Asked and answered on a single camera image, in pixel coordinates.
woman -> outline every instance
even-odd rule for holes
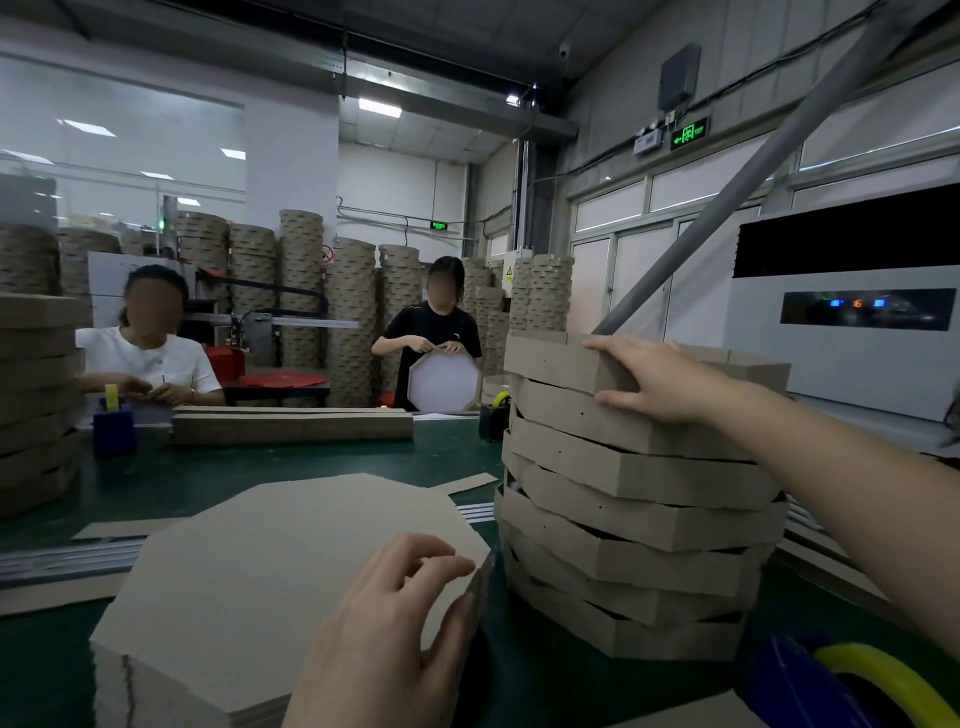
[[[407,382],[410,367],[424,354],[439,349],[445,353],[466,351],[474,359],[483,355],[477,323],[457,307],[463,297],[463,261],[452,255],[437,258],[427,273],[426,301],[400,311],[383,336],[373,343],[374,356],[389,356],[403,350],[396,376],[394,407],[416,411],[407,400]]]
[[[135,402],[141,424],[168,419],[178,404],[226,403],[204,348],[176,335],[188,299],[183,276],[146,265],[127,277],[119,327],[77,330],[86,369],[80,382],[91,415],[108,384]]]

octagonal cardboard box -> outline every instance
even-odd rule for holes
[[[321,622],[404,531],[478,567],[430,611],[427,649],[457,596],[479,619],[492,564],[444,494],[364,473],[270,483],[154,534],[90,638],[98,728],[279,726]]]
[[[435,351],[410,367],[407,399],[424,413],[457,414],[480,399],[483,373],[467,352]]]

wall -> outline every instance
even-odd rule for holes
[[[321,213],[327,234],[335,233],[336,96],[132,48],[87,43],[73,34],[7,17],[0,24],[0,55],[242,107],[246,219],[235,221],[276,228],[277,211],[295,207]]]
[[[421,262],[460,255],[465,214],[467,168],[435,159],[342,142],[337,194],[347,207],[393,213],[341,210],[338,232],[375,245],[410,245]],[[403,215],[421,218],[403,219]],[[429,229],[429,220],[449,225],[446,233]]]

digital display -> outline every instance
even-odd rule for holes
[[[670,149],[680,149],[681,147],[685,147],[687,144],[700,141],[702,138],[707,136],[708,124],[709,117],[705,117],[693,122],[692,124],[687,124],[682,129],[677,129],[670,135]]]
[[[889,291],[790,291],[781,324],[948,331],[956,288]]]

door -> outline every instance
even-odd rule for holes
[[[609,254],[609,238],[573,246],[573,285],[570,311],[566,315],[567,331],[590,333],[603,318]]]
[[[620,303],[620,300],[643,278],[675,239],[676,233],[673,226],[621,235],[617,239],[611,308]],[[619,332],[650,341],[662,341],[665,305],[666,287],[664,286],[660,292],[651,296],[626,324],[620,327]]]

